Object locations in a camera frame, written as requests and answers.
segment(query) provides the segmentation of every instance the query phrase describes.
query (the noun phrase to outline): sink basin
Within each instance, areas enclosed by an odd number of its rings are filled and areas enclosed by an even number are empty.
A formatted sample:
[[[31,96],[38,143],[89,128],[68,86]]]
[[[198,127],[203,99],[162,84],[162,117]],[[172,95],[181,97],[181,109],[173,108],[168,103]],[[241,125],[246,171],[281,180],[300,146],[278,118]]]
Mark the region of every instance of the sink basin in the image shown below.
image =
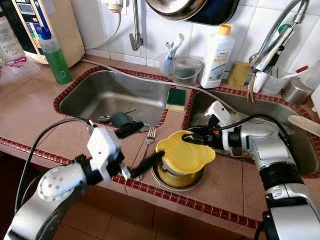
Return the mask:
[[[243,114],[249,116],[253,114],[268,114],[278,120],[281,124],[289,127],[294,131],[294,134],[290,135],[290,139],[293,144],[294,153],[296,155],[295,161],[300,173],[302,175],[310,175],[318,171],[318,159],[310,134],[307,131],[291,124],[287,120],[287,117],[290,115],[298,115],[296,111],[277,102],[256,99],[254,104],[247,104],[246,98],[240,95],[219,91],[210,92]],[[188,127],[208,124],[204,118],[204,113],[214,101],[215,100],[212,97],[202,92],[196,93],[194,96]]]
[[[88,75],[59,104],[63,114],[96,121],[99,116],[129,113],[136,121],[157,126],[166,107],[170,86],[100,70]]]

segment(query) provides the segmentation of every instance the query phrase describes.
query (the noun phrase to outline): stainless steel sink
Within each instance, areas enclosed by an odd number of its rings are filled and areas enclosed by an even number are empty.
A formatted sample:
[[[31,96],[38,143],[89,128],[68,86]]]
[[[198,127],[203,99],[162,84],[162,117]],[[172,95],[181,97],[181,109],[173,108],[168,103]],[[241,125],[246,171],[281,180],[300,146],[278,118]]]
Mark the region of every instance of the stainless steel sink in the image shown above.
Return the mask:
[[[246,115],[268,114],[277,119],[281,124],[288,126],[294,131],[294,134],[290,135],[290,138],[301,174],[308,175],[318,170],[319,164],[309,133],[287,120],[287,117],[290,115],[298,115],[293,109],[280,103],[258,99],[255,100],[254,104],[247,104],[246,98],[243,96],[219,91],[211,92],[241,113]],[[198,92],[194,97],[188,127],[207,124],[204,112],[214,101],[212,97]]]
[[[97,120],[99,116],[129,113],[134,120],[156,126],[164,113],[170,86],[101,70],[90,74],[60,103],[62,113]]]

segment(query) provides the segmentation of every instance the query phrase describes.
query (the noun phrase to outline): dish soap bottle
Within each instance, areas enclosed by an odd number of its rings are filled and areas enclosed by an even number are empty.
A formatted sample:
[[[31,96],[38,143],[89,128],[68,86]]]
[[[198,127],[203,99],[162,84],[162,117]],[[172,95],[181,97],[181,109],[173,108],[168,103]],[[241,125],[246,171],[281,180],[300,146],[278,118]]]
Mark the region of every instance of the dish soap bottle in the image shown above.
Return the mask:
[[[49,30],[44,27],[41,27],[41,29],[39,43],[52,69],[55,80],[58,84],[70,83],[72,78],[57,39],[51,35]]]
[[[235,39],[230,35],[230,31],[230,24],[221,24],[218,33],[212,35],[208,41],[203,58],[205,67],[200,75],[200,84],[204,89],[220,86],[228,59],[235,46]]]

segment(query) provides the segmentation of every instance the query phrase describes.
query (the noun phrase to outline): yellow container lid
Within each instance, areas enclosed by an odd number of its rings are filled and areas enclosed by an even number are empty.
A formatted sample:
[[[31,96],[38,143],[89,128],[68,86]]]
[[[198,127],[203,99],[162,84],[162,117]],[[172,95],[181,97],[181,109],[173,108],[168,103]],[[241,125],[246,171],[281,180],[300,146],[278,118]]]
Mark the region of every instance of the yellow container lid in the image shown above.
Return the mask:
[[[231,25],[227,23],[223,23],[219,26],[218,33],[221,35],[229,35],[231,31]]]
[[[162,160],[176,173],[196,173],[216,157],[211,147],[182,140],[183,135],[192,133],[185,130],[176,131],[168,138],[159,141],[155,147],[156,152],[165,151]]]

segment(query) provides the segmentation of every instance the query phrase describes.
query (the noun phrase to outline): scrub sponge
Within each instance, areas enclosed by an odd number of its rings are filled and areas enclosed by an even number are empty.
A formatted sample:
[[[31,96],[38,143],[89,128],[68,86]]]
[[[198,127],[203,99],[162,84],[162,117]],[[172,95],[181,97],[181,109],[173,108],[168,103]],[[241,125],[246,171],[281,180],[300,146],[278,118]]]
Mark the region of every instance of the scrub sponge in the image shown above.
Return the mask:
[[[183,112],[185,110],[186,90],[170,88],[166,108],[168,110]]]

